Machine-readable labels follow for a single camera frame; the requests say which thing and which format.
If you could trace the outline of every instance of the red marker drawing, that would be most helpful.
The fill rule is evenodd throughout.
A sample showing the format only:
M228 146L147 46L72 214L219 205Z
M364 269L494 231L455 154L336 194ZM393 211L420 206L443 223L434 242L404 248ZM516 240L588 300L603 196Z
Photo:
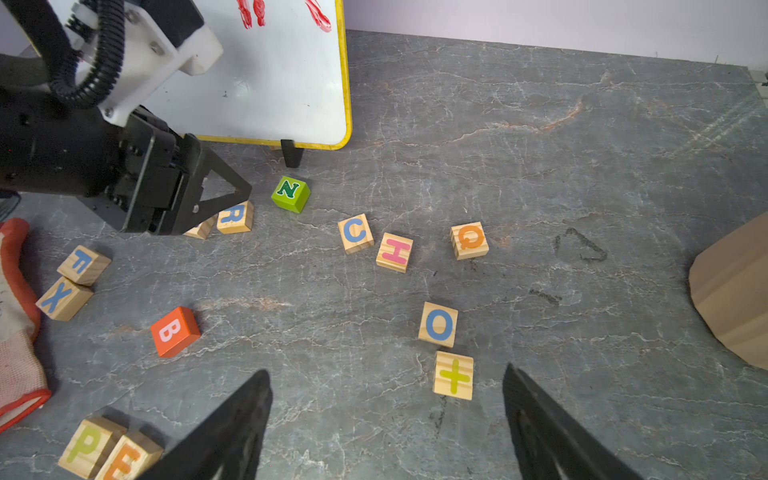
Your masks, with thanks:
M240 7L240 18L243 19L243 26L246 28L246 30L248 28L253 27L253 23L251 23L251 20L250 20L250 10L248 9L247 0L237 0L237 5Z
M331 21L328 17L323 15L320 11L320 7L315 3L315 0L304 0L304 2L306 3L306 7L310 10L315 23L320 27L320 30L325 33L331 31Z
M260 27L263 27L264 24L264 0L253 0L253 13L256 14L256 21L259 24Z

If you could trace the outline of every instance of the orange block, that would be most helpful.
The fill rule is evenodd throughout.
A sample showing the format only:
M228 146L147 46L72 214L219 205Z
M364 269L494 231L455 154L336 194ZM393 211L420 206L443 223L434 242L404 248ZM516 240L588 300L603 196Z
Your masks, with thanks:
M164 359L178 355L181 350L200 338L200 330L194 321L192 310L185 306L176 308L152 328L152 338L157 354Z

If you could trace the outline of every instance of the plus sign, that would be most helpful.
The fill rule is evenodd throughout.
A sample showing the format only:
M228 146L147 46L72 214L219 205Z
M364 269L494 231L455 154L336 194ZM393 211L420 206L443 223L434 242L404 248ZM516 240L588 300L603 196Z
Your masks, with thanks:
M464 375L463 373L458 372L457 359L453 359L453 365L451 367L451 371L449 372L448 370L440 370L440 376L451 380L451 393L454 393L454 394L458 392L459 382L469 381L469 375Z

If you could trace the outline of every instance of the blue letter x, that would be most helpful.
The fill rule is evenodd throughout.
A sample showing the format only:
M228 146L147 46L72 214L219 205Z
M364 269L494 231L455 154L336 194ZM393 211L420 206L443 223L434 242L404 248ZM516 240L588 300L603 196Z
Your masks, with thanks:
M72 293L72 289L69 289L67 291L64 291L64 282L61 282L58 284L58 288L56 289L56 293L53 294L51 298L44 301L40 304L40 306L48 306L50 305L51 308L48 309L48 314L53 313L56 310L56 307L58 306L58 301L66 297Z

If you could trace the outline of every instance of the blue letter c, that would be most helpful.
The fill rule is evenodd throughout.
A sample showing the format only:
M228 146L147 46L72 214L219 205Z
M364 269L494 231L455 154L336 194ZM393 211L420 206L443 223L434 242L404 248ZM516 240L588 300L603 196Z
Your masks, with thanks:
M363 238L366 237L366 234L368 232L366 232L365 230L362 230L360 233L358 233L357 237L353 237L352 231L350 230L350 228L352 228L352 225L360 225L362 227L362 220L360 220L359 218L353 218L344 225L344 237L346 238L346 241L355 243L355 242L361 241Z

